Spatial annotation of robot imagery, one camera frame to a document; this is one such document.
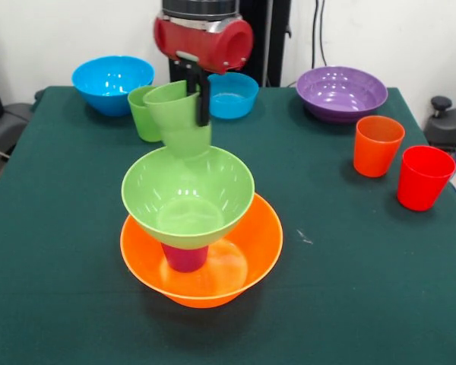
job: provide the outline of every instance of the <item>plastic cup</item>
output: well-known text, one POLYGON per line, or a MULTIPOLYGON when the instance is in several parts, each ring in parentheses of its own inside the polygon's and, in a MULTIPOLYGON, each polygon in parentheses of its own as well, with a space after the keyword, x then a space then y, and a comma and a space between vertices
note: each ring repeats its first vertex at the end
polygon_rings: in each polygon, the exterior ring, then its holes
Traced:
POLYGON ((162 243, 169 266, 180 272, 192 272, 201 268, 206 262, 207 248, 208 246, 200 249, 177 249, 162 243))
POLYGON ((128 94, 131 114, 134 117, 138 136, 146 142, 160 141, 159 128, 152 119, 149 109, 144 104, 144 95, 154 90, 155 86, 144 86, 128 94))
POLYGON ((398 201, 412 211, 427 211, 455 170, 453 158, 438 148, 414 146, 406 149, 402 157, 398 201))
POLYGON ((367 177, 384 176, 401 146, 404 127, 386 116, 367 116, 356 124, 355 170, 367 177))
POLYGON ((159 86, 144 96, 144 104, 158 125, 162 142, 176 157, 194 157, 211 146, 211 124, 199 127, 199 93, 186 95, 186 81, 159 86))

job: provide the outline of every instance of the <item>light green cup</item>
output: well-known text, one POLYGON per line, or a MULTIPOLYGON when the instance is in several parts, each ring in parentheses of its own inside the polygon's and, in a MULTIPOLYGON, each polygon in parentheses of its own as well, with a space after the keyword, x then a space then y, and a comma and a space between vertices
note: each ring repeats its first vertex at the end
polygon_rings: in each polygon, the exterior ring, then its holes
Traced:
POLYGON ((161 139, 159 128, 143 101, 144 95, 155 88, 156 86, 143 86, 128 94, 128 103, 134 117, 138 136, 146 142, 158 142, 161 139))
POLYGON ((186 96, 186 81, 157 87, 144 95, 144 104, 157 124, 162 141, 177 157, 203 154, 211 145, 211 124, 198 127, 199 93, 186 96))

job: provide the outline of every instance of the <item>pink cup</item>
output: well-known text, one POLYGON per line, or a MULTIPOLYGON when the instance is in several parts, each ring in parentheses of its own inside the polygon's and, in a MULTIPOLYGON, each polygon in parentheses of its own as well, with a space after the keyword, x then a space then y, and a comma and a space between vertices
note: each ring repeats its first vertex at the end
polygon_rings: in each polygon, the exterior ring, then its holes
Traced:
POLYGON ((198 270, 206 262, 207 248, 208 246, 200 249, 177 249, 162 243, 162 249, 169 266, 180 272, 198 270))

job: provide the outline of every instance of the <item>black knob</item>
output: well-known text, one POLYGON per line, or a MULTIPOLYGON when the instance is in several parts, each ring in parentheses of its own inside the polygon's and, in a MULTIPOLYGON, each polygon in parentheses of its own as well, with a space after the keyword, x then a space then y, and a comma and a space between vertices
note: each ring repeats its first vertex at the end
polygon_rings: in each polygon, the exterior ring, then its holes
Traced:
POLYGON ((431 104, 437 112, 444 112, 453 106, 453 102, 448 97, 433 97, 431 104))

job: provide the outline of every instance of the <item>blue bowl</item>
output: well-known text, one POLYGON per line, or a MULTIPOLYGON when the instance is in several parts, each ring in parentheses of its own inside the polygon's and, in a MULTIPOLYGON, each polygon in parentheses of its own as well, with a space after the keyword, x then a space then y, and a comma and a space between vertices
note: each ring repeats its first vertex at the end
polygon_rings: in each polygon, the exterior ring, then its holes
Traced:
POLYGON ((246 116, 253 109, 258 94, 258 84, 253 78, 237 72, 211 75, 210 112, 221 119, 246 116))
POLYGON ((153 79, 150 63, 130 56, 93 59, 76 68, 72 77, 86 102, 105 116, 128 115, 128 93, 153 79))

